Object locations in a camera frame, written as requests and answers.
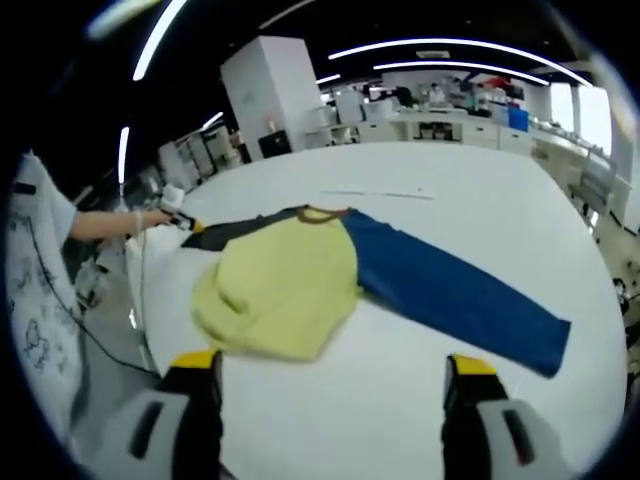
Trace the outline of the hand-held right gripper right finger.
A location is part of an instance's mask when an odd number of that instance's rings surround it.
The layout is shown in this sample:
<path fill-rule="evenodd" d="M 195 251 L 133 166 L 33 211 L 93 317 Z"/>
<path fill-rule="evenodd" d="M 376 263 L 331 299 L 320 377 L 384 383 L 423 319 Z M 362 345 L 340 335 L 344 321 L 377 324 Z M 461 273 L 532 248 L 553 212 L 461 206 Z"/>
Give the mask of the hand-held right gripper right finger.
<path fill-rule="evenodd" d="M 446 360 L 441 428 L 446 479 L 563 479 L 554 429 L 528 403 L 507 395 L 482 359 Z"/>

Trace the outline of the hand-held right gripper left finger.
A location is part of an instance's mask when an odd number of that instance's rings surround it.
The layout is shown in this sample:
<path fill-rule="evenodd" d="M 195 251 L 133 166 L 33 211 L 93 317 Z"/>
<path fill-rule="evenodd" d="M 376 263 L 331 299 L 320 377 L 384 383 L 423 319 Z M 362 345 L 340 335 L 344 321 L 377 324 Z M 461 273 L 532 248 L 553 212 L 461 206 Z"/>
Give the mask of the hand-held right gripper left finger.
<path fill-rule="evenodd" d="M 159 383 L 107 422 L 109 479 L 218 479 L 223 436 L 222 355 L 176 357 Z"/>

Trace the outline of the person's left hand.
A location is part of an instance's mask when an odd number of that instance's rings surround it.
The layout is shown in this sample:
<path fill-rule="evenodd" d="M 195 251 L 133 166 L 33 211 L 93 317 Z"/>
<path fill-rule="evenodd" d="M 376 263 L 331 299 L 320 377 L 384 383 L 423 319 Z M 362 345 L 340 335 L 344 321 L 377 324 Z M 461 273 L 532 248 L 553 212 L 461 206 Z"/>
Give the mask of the person's left hand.
<path fill-rule="evenodd" d="M 167 224 L 171 220 L 171 216 L 160 209 L 155 210 L 136 210 L 133 215 L 133 235 L 137 236 L 146 229 Z"/>

